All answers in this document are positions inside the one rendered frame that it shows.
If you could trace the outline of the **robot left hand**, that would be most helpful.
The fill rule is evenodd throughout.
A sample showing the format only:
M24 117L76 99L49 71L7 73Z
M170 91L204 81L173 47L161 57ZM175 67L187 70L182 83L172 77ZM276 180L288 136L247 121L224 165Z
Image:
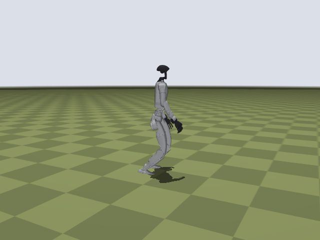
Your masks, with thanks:
M166 121L168 127L170 126L169 129L170 129L170 128L172 129L172 127L173 127L173 125L171 124L172 121L168 119L168 117L167 117L166 114L165 114L165 116L166 116L166 118L164 118L164 120ZM170 125L170 124L171 124L171 125ZM174 123L173 123L173 124L174 124ZM172 127L171 127L171 126L172 126Z

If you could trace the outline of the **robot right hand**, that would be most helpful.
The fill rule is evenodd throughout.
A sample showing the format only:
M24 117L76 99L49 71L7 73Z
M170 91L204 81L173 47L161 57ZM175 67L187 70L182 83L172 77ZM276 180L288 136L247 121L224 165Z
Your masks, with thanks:
M172 121L172 123L175 124L175 127L177 128L178 133L180 133L183 129L182 127L182 123L177 121L177 119L174 121L172 118L170 119Z

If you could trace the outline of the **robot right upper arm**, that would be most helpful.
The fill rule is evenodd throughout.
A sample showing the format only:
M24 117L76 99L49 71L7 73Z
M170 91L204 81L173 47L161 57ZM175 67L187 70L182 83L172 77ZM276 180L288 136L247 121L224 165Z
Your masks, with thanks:
M166 84L165 83L159 83L158 84L158 90L159 90L159 98L160 98L160 105L164 108L164 101L166 98Z

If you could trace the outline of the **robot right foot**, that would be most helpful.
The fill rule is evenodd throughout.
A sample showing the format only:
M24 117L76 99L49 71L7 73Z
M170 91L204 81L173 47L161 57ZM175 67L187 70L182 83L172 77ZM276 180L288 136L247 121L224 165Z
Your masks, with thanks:
M143 173L143 174L148 174L148 175L154 175L155 173L150 172L149 170L143 170L143 169L139 169L138 173Z

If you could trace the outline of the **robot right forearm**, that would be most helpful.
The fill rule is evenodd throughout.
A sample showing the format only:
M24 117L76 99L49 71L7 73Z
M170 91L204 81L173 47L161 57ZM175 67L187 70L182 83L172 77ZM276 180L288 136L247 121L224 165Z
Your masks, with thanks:
M171 120L173 119L174 121L176 120L176 117L174 116L174 114L172 113L170 107L169 107L169 103L165 100L163 102L164 105L164 111L166 112L168 118Z

